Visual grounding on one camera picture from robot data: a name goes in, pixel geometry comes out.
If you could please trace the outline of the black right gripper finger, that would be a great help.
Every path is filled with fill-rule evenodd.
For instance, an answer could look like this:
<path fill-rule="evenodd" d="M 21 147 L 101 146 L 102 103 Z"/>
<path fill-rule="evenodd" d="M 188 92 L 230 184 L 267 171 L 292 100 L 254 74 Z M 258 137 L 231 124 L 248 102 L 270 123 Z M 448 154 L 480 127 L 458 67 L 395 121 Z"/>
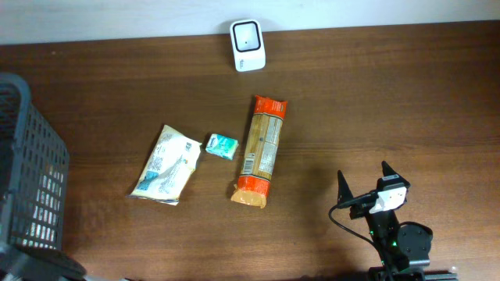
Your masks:
<path fill-rule="evenodd" d="M 337 207 L 339 209 L 349 208 L 353 205 L 361 204 L 370 197 L 369 194 L 354 197 L 341 170 L 337 171 L 337 183 Z"/>
<path fill-rule="evenodd" d="M 381 166 L 384 178 L 399 178 L 399 174 L 386 161 L 382 161 Z"/>

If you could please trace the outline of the orange spaghetti pasta packet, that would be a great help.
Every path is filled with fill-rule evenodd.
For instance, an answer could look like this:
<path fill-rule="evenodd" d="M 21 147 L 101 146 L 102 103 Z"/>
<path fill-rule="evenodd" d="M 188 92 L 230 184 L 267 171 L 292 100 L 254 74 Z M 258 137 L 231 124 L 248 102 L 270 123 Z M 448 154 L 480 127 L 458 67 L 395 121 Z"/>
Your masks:
<path fill-rule="evenodd" d="M 256 96 L 233 202 L 265 208 L 284 124 L 287 102 Z"/>

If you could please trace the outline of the small teal tissue pack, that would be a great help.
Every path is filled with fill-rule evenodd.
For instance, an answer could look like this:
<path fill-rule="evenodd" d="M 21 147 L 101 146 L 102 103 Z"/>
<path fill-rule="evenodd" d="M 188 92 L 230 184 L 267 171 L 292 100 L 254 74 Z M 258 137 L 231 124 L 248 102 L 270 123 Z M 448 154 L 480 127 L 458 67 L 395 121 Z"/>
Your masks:
<path fill-rule="evenodd" d="M 213 133 L 209 138 L 205 150 L 211 155 L 232 160 L 237 148 L 237 140 Z"/>

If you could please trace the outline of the yellow white wipes packet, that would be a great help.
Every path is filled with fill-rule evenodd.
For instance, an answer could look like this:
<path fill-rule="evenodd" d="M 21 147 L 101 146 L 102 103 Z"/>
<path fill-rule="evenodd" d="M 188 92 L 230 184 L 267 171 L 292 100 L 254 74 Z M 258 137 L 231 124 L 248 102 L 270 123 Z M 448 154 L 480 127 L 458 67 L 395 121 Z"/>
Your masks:
<path fill-rule="evenodd" d="M 201 146 L 200 142 L 164 125 L 128 197 L 178 205 L 182 190 L 196 170 Z"/>

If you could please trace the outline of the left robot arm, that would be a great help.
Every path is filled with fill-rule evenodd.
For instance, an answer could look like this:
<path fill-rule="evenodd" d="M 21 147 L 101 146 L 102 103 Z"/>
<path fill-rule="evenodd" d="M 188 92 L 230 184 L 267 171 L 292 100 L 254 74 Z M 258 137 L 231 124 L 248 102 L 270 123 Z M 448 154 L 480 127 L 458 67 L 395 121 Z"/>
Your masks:
<path fill-rule="evenodd" d="M 1 244 L 1 280 L 104 281 L 62 251 Z"/>

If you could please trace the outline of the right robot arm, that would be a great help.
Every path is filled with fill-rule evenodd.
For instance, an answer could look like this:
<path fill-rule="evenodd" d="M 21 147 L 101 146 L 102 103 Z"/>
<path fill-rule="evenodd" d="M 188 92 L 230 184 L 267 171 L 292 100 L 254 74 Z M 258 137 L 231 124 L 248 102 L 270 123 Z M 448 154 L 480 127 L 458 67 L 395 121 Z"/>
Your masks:
<path fill-rule="evenodd" d="M 328 212 L 336 226 L 370 244 L 378 253 L 381 266 L 368 270 L 368 280 L 457 280 L 454 272 L 426 272 L 430 265 L 431 228 L 417 222 L 399 222 L 395 211 L 406 202 L 411 183 L 390 165 L 381 163 L 383 176 L 376 188 L 355 197 L 342 171 L 337 172 L 337 204 Z M 339 223 L 333 212 L 348 209 L 351 220 L 364 218 L 368 237 Z"/>

